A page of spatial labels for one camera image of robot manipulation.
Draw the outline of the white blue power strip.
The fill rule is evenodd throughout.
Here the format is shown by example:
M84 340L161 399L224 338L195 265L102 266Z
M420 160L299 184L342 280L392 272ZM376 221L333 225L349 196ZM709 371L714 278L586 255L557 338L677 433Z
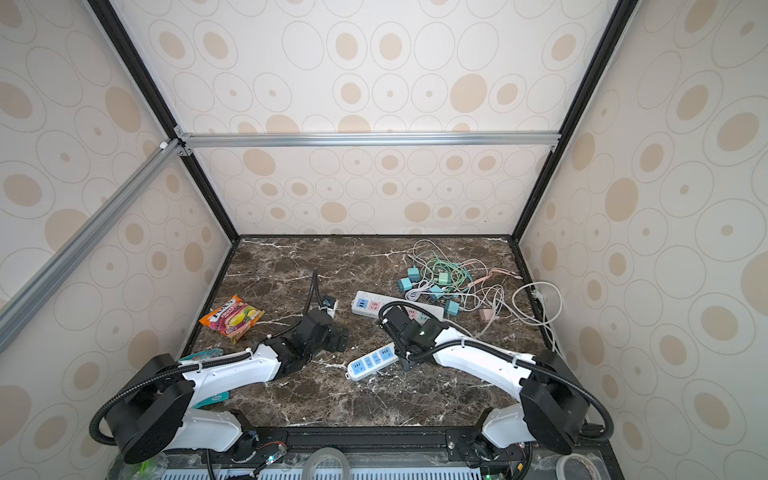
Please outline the white blue power strip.
M347 366L346 377L352 381L360 381L397 362L395 346L389 343L352 361Z

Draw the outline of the teal charger plug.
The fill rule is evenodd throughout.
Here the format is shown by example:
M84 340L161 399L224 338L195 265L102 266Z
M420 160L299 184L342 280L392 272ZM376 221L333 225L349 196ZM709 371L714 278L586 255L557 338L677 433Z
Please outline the teal charger plug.
M410 280L412 283L418 283L418 282L420 282L420 281L421 281L421 279L422 279L422 277L421 277L421 273L420 273L419 269L418 269L418 268L416 268L416 267L411 267L411 268L409 268L409 269L407 270L407 275L408 275L408 279L409 279L409 280Z

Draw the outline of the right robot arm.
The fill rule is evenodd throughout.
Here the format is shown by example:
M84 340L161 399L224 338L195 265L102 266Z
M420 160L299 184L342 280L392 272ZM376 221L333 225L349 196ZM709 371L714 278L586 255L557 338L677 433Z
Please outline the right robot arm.
M434 363L490 383L516 403L493 408L479 423L481 437L502 449L537 442L569 455L578 441L608 441L615 423L553 352L530 355L472 339L422 307L396 300L382 305L378 326L406 366Z

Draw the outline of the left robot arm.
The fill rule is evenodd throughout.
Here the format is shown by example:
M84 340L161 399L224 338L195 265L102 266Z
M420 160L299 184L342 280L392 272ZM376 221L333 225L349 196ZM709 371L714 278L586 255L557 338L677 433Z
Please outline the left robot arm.
M320 352L342 352L347 328L323 309L241 352L202 361L151 358L94 414L93 441L118 448L138 464L166 450L211 450L243 463L258 450L258 433L240 411L207 411L198 403L225 391L268 383L300 371Z

